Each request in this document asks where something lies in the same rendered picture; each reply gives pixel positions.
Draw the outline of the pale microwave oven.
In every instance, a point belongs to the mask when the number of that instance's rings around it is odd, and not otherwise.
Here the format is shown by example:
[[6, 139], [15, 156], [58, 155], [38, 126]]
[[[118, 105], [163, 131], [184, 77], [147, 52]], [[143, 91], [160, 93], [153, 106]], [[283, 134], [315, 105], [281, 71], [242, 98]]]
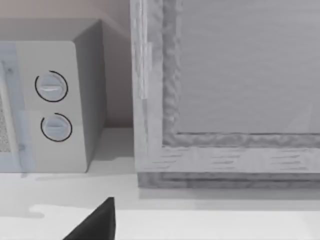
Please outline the pale microwave oven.
[[[12, 155], [0, 96], [0, 173], [84, 173], [106, 120], [102, 22], [92, 18], [0, 18], [0, 62], [7, 70], [18, 155]], [[67, 96], [41, 99], [35, 79], [64, 76]], [[63, 142], [47, 139], [43, 117], [59, 113], [72, 124]]]

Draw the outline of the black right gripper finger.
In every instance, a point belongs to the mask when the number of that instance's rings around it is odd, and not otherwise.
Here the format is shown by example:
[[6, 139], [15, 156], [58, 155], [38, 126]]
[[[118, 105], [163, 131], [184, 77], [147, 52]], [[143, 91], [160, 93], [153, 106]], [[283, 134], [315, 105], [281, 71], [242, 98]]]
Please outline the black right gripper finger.
[[62, 240], [115, 240], [115, 198], [108, 197]]

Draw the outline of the small microwave knob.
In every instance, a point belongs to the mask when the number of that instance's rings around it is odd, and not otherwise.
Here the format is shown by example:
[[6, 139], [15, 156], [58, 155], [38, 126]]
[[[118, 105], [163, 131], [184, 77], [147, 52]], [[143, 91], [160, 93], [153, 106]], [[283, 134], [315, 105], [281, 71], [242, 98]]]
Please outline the small microwave knob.
[[48, 140], [61, 143], [71, 137], [73, 126], [65, 115], [56, 112], [42, 118], [40, 130]]

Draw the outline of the large microwave knob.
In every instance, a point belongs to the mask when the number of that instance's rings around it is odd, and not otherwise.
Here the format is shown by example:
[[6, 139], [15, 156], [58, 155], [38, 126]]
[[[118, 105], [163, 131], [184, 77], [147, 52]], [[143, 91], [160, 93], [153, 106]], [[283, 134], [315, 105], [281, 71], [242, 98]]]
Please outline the large microwave knob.
[[53, 70], [38, 75], [34, 81], [34, 88], [38, 96], [49, 103], [62, 101], [69, 91], [65, 77]]

